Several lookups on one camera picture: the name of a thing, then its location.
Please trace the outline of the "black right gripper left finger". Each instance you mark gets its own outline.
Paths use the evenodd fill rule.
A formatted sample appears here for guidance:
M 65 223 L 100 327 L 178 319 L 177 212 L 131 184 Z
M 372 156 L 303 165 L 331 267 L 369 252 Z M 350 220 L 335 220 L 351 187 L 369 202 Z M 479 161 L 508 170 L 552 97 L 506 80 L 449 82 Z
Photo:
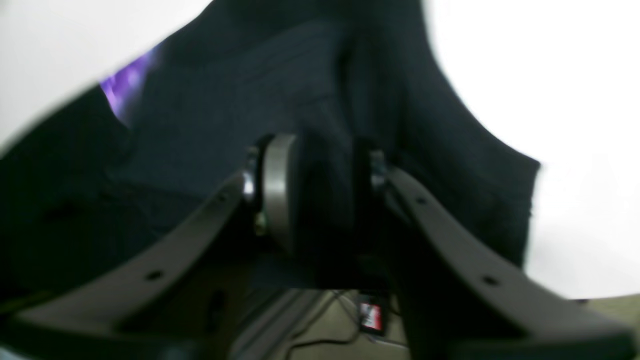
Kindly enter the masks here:
M 185 222 L 120 267 L 14 312 L 1 342 L 35 360 L 226 360 L 264 249 L 295 253 L 298 141 L 266 136 Z

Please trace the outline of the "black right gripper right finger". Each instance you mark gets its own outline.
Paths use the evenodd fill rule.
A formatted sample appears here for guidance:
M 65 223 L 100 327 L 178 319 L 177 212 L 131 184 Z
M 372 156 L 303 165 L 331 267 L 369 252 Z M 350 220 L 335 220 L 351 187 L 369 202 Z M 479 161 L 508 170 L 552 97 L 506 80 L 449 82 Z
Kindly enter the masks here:
M 530 280 L 368 140 L 355 243 L 386 267 L 415 360 L 631 360 L 633 330 Z

